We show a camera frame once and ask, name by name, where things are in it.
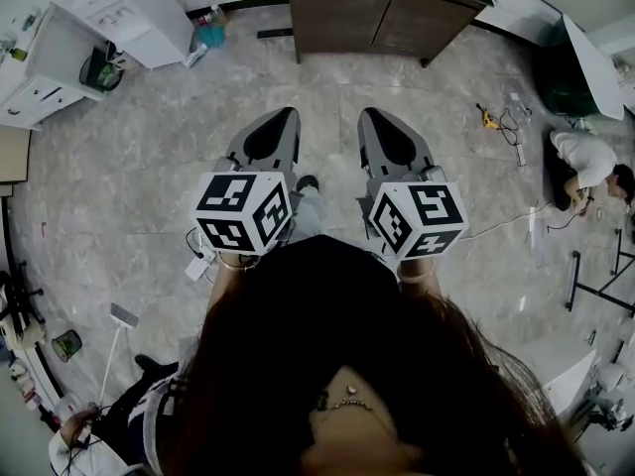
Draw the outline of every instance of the cabinet door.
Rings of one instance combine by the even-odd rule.
[[[292,0],[301,53],[359,52],[373,44],[390,0]]]
[[[373,44],[433,59],[475,13],[445,0],[392,0]]]

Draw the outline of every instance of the bottle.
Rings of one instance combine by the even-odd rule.
[[[227,24],[227,17],[218,4],[211,6],[211,18],[214,25],[224,27]]]
[[[27,52],[21,50],[20,48],[15,48],[9,52],[11,54],[11,58],[17,61],[24,61],[27,59]]]

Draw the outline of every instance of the white sleeve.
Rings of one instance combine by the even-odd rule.
[[[613,166],[603,163],[592,168],[577,172],[577,181],[580,188],[600,185],[606,177],[613,173]]]
[[[49,443],[49,458],[58,476],[112,476],[122,472],[126,463],[99,437],[92,435],[86,449],[74,449],[72,455],[57,432]],[[68,461],[72,457],[70,470]]]

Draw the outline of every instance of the yellow tool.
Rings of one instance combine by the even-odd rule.
[[[492,121],[487,109],[483,108],[483,106],[481,106],[480,104],[476,104],[476,107],[480,109],[480,112],[483,114],[483,127],[485,127],[485,129],[494,129],[497,131],[500,130],[500,125]]]

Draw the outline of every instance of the black metal stand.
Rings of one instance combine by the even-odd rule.
[[[571,312],[573,309],[573,302],[575,301],[575,291],[577,289],[581,289],[583,291],[586,291],[587,293],[591,293],[592,295],[596,295],[597,297],[605,299],[606,301],[610,301],[611,303],[615,303],[616,305],[626,308],[631,313],[631,316],[635,314],[635,303],[627,303],[626,301],[623,301],[617,297],[612,297],[611,295],[607,295],[604,292],[611,284],[613,284],[617,279],[619,279],[622,276],[622,274],[626,272],[626,270],[628,270],[628,268],[633,263],[635,263],[635,255],[629,254],[628,252],[622,252],[622,230],[616,229],[615,234],[617,235],[617,258],[615,259],[615,270],[611,270],[611,275],[613,276],[613,278],[610,281],[608,281],[604,286],[602,286],[599,290],[590,288],[589,286],[586,286],[577,280],[577,276],[579,274],[580,252],[577,250],[573,251],[573,258],[575,259],[575,272],[573,274],[573,288],[571,290],[571,297],[569,301],[565,303],[565,307],[567,308],[569,312]],[[621,270],[619,269],[620,257],[625,257],[630,259],[627,265]]]

